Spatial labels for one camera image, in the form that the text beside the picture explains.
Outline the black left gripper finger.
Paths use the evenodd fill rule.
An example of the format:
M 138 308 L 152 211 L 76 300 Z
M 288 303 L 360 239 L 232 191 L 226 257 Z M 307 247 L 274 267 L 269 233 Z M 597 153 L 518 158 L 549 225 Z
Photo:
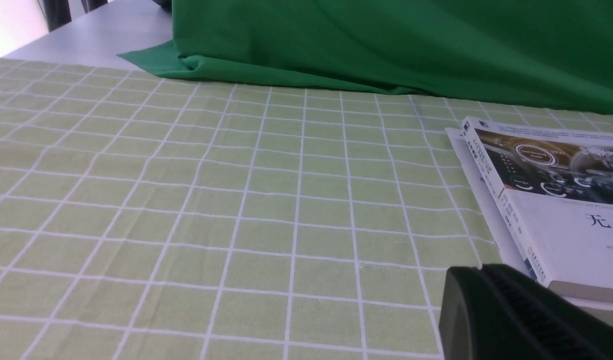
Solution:
M 446 271 L 446 360 L 613 360 L 613 326 L 505 264 Z

